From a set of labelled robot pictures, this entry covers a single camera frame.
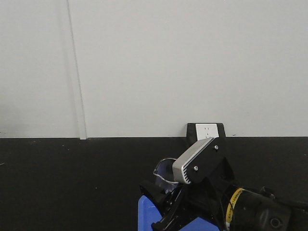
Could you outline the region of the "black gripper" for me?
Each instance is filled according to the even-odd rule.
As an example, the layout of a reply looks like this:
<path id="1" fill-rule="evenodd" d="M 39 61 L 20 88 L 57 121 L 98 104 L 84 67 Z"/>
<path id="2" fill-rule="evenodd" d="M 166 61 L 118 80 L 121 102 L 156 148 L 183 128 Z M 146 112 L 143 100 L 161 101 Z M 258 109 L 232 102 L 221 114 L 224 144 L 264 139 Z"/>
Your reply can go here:
<path id="1" fill-rule="evenodd" d="M 162 218 L 151 224 L 153 231 L 179 231 L 197 217 L 228 229 L 227 209 L 235 176 L 226 156 L 226 141 L 214 140 L 188 165 L 190 184 L 179 183 L 166 190 L 148 180 L 139 184 L 141 194 L 158 209 Z"/>

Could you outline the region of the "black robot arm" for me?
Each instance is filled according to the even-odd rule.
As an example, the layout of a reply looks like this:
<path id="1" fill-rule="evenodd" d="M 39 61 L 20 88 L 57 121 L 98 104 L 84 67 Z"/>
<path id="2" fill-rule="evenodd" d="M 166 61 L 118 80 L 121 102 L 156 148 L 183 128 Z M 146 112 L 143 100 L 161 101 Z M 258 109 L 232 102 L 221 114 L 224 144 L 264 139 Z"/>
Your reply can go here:
<path id="1" fill-rule="evenodd" d="M 142 195 L 161 219 L 154 231 L 179 231 L 197 218 L 220 231 L 305 231 L 308 205 L 283 200 L 270 190 L 240 186 L 225 156 L 223 138 L 192 144 L 177 158 L 162 159 L 154 170 L 157 182 L 143 181 Z"/>

